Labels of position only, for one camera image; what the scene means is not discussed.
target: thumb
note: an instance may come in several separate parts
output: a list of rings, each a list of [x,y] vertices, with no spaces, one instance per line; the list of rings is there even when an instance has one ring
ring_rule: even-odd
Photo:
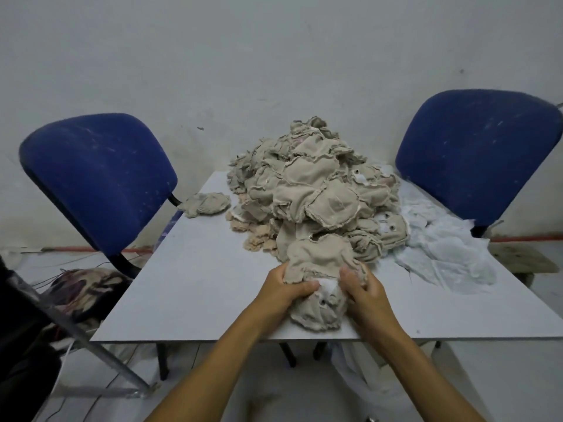
[[[365,293],[357,274],[346,266],[340,268],[339,284],[340,288],[348,292],[356,301],[362,296],[362,293]]]
[[[311,293],[319,290],[319,287],[318,281],[302,281],[301,283],[287,285],[288,294],[292,301],[309,296]]]

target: blue chair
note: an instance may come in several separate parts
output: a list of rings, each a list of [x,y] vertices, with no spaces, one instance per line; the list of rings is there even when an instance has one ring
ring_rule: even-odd
[[[398,149],[401,176],[481,237],[557,145],[563,115],[517,91],[453,90],[428,99]]]
[[[95,250],[135,278],[122,250],[170,201],[178,183],[149,128],[123,113],[84,115],[47,124],[20,145],[25,173]],[[157,344],[160,377],[168,369]]]

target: table leg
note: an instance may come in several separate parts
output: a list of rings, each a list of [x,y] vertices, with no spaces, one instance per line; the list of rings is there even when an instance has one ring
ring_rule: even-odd
[[[295,355],[293,355],[289,345],[287,345],[287,342],[280,342],[280,347],[285,355],[285,358],[287,358],[287,361],[289,362],[289,367],[295,367],[297,365],[297,359],[295,358]]]
[[[323,356],[323,352],[324,349],[327,347],[327,343],[326,342],[317,342],[317,345],[315,346],[314,350],[313,350],[313,359],[315,361],[319,361],[320,357]]]
[[[166,380],[170,370],[168,369],[166,345],[163,343],[157,344],[157,357],[158,369],[160,371],[160,380]]]

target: forearm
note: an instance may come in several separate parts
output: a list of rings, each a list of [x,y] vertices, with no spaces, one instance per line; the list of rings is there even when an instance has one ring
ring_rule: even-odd
[[[484,422],[407,334],[388,338],[380,349],[426,422]]]
[[[218,422],[251,348],[260,338],[244,311],[207,358],[152,412],[146,422]]]

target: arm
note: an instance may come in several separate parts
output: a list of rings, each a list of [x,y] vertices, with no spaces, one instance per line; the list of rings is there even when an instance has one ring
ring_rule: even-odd
[[[463,396],[436,370],[399,325],[383,285],[368,273],[367,290],[349,269],[340,272],[342,290],[354,299],[348,313],[361,336],[389,363],[426,422],[485,422]]]
[[[273,332],[292,301],[319,288],[310,281],[283,283],[287,264],[272,269],[255,300],[240,314],[209,355],[158,405],[145,422],[218,422],[250,349]]]

